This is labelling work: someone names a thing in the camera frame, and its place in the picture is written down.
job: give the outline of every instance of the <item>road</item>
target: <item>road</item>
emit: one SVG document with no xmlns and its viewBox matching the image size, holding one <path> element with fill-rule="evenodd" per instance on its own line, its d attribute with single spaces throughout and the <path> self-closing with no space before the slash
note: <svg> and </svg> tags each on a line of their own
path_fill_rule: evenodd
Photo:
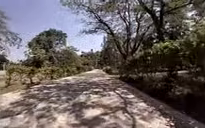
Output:
<svg viewBox="0 0 205 128">
<path fill-rule="evenodd" d="M 0 128 L 205 128 L 100 70 L 0 95 Z"/>
</svg>

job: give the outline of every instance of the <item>dirt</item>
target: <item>dirt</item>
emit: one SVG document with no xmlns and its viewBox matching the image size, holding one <path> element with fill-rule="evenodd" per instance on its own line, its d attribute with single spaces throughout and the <path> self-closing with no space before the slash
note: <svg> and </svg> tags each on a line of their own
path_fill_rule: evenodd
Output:
<svg viewBox="0 0 205 128">
<path fill-rule="evenodd" d="M 205 128 L 100 70 L 0 95 L 0 128 Z"/>
</svg>

